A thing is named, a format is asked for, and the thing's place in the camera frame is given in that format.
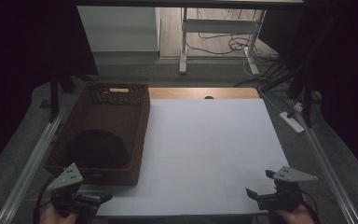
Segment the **aluminum rail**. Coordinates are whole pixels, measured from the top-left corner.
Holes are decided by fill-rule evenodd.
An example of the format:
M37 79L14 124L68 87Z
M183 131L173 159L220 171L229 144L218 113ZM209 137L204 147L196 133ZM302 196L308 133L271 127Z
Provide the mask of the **aluminum rail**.
M0 224L10 223L13 217L16 215L17 209L19 208L22 199L28 187L31 184L31 181L34 178L34 175L37 171L37 168L40 165L43 157L45 156L48 145L51 142L60 122L66 115L68 111L68 103L71 99L69 94L64 94L62 96L60 108L61 111L58 114L57 118L48 123L45 130L42 133L42 136L39 138L36 146L34 147L34 151L32 152L30 158L22 170L19 179L17 179L16 184L13 187L13 190L10 192L7 200L0 211Z
M305 129L307 139L310 142L310 147L315 155L316 161L319 163L319 166L321 167L321 170L326 177L330 189L336 196L337 202L342 210L344 217L347 219L348 223L358 224L358 213L351 201L351 198L345 188L342 186L342 183L334 171L330 160L327 158L327 155L325 154L324 149L316 137L315 132L312 130L312 128L307 126L302 117L297 113L295 113L295 117Z

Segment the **power strip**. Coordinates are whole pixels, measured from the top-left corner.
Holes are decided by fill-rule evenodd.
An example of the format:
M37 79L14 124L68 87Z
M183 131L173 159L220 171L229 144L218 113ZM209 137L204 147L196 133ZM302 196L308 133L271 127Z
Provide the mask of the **power strip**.
M286 112L282 112L281 114L279 114L279 116L281 117L281 119L284 120L284 122L286 122L296 133L302 133L304 132L304 128L297 123L297 121L293 118L287 118L287 113Z

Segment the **dark cloth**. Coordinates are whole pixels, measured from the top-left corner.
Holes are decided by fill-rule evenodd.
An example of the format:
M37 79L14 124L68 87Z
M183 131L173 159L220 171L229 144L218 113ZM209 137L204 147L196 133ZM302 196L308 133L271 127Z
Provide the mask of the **dark cloth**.
M119 169L130 160L123 140L105 130L87 130L68 143L62 166Z

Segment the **table leg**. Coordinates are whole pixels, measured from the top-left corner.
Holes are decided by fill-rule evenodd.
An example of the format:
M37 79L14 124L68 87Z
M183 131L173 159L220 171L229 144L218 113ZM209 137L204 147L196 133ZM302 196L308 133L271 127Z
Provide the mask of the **table leg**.
M253 58L253 49L254 49L254 46L255 46L255 41L257 40L257 37L258 37L258 32L260 32L261 23L263 22L263 18L264 18L265 14L266 14L266 10L261 10L261 13L260 13L260 15L257 18L256 23L255 23L254 32L253 32L253 34L251 36L249 47L244 49L246 59L248 61L248 64L249 64L249 66L251 68L251 71L252 71L253 75L258 75L259 74L257 66L255 65L255 60Z
M184 8L184 16L182 21L182 47L180 50L180 62L179 62L179 74L186 73L186 61L187 61L187 8Z

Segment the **wooden board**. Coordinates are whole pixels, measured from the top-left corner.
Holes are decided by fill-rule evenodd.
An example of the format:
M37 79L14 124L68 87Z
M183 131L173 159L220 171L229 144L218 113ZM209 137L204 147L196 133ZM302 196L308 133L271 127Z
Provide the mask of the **wooden board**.
M259 99L253 88L149 88L150 99Z

